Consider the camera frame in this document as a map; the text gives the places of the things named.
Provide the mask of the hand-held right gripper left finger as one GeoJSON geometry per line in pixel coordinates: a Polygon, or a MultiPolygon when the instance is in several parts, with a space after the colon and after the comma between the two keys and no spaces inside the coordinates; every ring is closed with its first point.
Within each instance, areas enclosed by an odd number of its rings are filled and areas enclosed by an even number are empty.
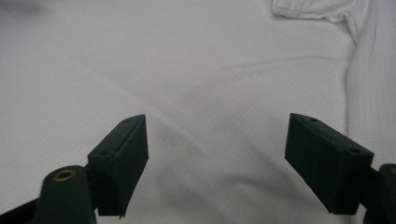
{"type": "Polygon", "coordinates": [[[93,204],[100,216],[126,215],[148,159],[145,115],[122,120],[88,154],[93,204]]]}

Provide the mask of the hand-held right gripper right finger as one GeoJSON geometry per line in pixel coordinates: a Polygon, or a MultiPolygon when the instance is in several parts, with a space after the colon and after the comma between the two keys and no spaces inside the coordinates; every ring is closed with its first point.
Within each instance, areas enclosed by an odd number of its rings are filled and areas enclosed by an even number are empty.
{"type": "Polygon", "coordinates": [[[326,209],[354,215],[374,153],[318,119],[292,113],[285,159],[326,209]]]}

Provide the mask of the white shirt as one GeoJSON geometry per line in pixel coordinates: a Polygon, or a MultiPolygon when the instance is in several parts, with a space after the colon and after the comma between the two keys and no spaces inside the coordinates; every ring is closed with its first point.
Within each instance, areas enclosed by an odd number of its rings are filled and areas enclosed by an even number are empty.
{"type": "Polygon", "coordinates": [[[396,163],[396,0],[0,0],[0,214],[143,114],[102,224],[361,224],[285,161],[290,113],[396,163]]]}

